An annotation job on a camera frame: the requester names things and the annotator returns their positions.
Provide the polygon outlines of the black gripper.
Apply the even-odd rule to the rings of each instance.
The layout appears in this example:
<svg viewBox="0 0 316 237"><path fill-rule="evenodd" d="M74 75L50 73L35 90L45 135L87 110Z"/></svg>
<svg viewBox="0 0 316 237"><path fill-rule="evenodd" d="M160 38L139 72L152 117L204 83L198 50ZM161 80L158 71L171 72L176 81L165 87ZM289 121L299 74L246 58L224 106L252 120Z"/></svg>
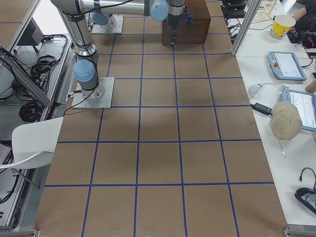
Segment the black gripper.
<svg viewBox="0 0 316 237"><path fill-rule="evenodd" d="M174 46L177 40L177 28L180 26L181 21L184 20L185 23L190 26L193 23L193 15L190 11L185 10L180 15L168 14L167 22L170 26L170 46Z"/></svg>

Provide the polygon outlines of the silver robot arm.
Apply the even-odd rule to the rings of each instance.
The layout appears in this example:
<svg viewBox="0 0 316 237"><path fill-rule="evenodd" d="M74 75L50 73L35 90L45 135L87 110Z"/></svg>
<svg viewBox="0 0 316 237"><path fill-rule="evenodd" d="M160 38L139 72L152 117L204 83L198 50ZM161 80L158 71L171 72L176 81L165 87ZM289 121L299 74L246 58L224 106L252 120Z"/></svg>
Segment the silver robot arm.
<svg viewBox="0 0 316 237"><path fill-rule="evenodd" d="M115 27L117 24L117 21L115 17L112 14L107 13L93 13L92 19L95 24L101 26L101 27Z"/></svg>
<svg viewBox="0 0 316 237"><path fill-rule="evenodd" d="M192 14L183 0L53 0L75 44L79 60L97 64L98 52L89 34L86 14L127 14L150 16L155 21L167 20L171 29L171 44L177 39L177 28L185 19L192 24Z"/></svg>

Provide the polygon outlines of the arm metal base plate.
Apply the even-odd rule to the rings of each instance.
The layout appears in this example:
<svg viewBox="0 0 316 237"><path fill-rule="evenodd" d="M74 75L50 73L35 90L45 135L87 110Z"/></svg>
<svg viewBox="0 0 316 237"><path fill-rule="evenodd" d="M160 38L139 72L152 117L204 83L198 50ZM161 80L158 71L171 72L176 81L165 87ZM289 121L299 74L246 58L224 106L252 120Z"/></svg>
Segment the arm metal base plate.
<svg viewBox="0 0 316 237"><path fill-rule="evenodd" d="M115 78L99 78L99 85L94 92L83 91L73 97L74 109L110 109L112 104Z"/></svg>
<svg viewBox="0 0 316 237"><path fill-rule="evenodd" d="M90 17L90 28L93 34L120 34L122 32L122 25L123 25L123 16L121 15L113 15L117 21L115 27L101 27L94 23L92 16Z"/></svg>

